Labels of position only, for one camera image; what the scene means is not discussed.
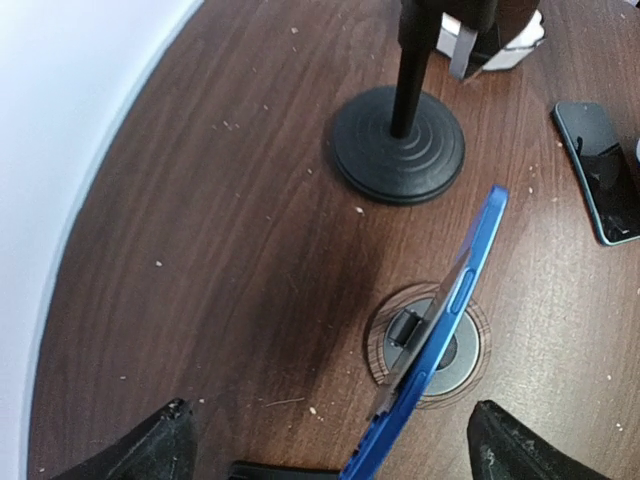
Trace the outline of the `dark smartphone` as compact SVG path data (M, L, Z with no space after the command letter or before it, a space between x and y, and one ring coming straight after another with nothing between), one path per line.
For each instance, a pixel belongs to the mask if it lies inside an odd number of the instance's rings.
M606 110L593 102L561 101L551 115L600 243L637 240L639 166L626 159Z

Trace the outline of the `black round-base clamp phone stand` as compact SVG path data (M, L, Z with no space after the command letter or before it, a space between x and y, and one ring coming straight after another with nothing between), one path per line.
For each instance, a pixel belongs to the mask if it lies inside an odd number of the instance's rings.
M379 202L429 201L462 170L462 128L444 103L422 90L442 15L437 1L403 1L397 83L355 96L335 117L337 167L357 190Z

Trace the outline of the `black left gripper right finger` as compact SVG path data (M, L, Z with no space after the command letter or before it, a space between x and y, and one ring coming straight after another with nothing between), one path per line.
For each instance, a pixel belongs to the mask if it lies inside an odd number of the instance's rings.
M553 447L492 400L475 405L467 440L474 479L605 478Z

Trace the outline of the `blue-edged black smartphone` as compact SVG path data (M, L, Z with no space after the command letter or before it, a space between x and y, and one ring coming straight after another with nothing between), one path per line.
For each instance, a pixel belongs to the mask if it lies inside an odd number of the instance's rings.
M491 188L467 232L454 266L385 378L372 407L369 427L339 473L340 479L373 478L408 423L475 290L508 197L506 188L499 185Z

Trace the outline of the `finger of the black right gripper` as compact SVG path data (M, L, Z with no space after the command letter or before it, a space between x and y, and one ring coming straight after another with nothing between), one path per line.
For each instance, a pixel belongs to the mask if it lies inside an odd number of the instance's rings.
M458 80L466 80L479 73L502 47L501 31L496 23L485 33L460 25L449 72Z

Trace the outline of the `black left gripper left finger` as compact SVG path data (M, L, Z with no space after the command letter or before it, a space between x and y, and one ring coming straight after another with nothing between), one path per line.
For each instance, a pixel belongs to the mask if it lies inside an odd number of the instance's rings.
M197 456L192 403L175 398L59 479L191 479Z

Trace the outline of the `clear-base metal phone stand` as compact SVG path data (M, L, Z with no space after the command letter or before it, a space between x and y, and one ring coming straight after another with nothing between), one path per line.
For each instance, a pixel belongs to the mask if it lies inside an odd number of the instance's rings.
M480 305L470 299L466 307L452 315L446 311L433 320L428 310L436 297L437 283L420 282L386 297L370 316L364 351L370 374L378 386L405 360L416 345L417 335L426 333L422 352L415 365L430 366L430 381L419 410L449 407L469 394L485 374L491 354L489 321Z

